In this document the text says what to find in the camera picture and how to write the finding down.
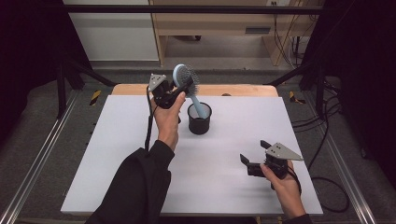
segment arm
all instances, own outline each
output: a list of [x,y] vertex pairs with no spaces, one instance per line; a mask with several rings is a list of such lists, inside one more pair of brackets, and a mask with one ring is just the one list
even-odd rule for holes
[[175,156],[178,112],[184,101],[182,92],[171,108],[155,110],[158,140],[149,152],[139,148],[122,162],[105,198],[87,224],[158,222],[171,181],[168,166]]
[[[288,161],[288,165],[290,169],[293,169],[291,161]],[[282,206],[282,210],[289,219],[284,223],[312,223],[309,215],[304,210],[300,191],[293,177],[288,174],[284,179],[279,179],[266,165],[262,164],[261,167],[266,178],[273,184],[277,198]]]

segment pen holder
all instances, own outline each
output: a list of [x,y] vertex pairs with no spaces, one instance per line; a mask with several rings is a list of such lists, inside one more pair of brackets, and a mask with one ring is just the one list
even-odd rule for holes
[[199,117],[194,104],[190,105],[187,114],[189,115],[189,129],[195,134],[204,134],[209,130],[210,117],[212,116],[212,108],[205,103],[200,103],[202,108],[206,111],[207,117],[202,119]]

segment black long-sleeve shirt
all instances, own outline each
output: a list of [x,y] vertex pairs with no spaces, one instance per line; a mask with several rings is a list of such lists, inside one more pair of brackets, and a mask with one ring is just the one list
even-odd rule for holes
[[[157,224],[171,182],[168,166],[175,154],[157,140],[139,148],[120,165],[105,198],[86,224]],[[309,215],[284,222],[311,223]]]

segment white tabletop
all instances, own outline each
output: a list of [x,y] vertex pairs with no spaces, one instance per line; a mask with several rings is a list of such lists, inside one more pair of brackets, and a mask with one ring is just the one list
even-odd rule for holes
[[[249,176],[239,154],[263,162],[260,140],[282,143],[301,155],[280,97],[199,96],[212,107],[206,134],[189,131],[188,99],[181,108],[172,182],[163,216],[262,216],[282,214],[276,193],[265,178]],[[146,96],[109,95],[62,212],[91,214],[103,200],[121,162],[144,146],[149,107]],[[153,123],[151,144],[158,131]],[[294,161],[307,213],[321,215],[318,197],[303,161]]]

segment hand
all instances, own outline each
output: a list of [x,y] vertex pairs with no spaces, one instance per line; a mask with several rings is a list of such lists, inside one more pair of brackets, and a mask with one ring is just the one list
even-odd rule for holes
[[181,106],[186,101],[186,93],[183,91],[178,95],[176,101],[169,109],[162,109],[151,99],[151,107],[154,112],[154,118],[158,127],[158,140],[163,141],[173,151],[175,151],[178,141],[178,113]]
[[[288,161],[288,166],[293,169],[293,163]],[[282,205],[283,213],[288,218],[305,215],[303,203],[300,197],[297,182],[291,175],[286,175],[284,179],[279,179],[274,172],[266,165],[261,164],[265,177],[273,184],[277,198]]]

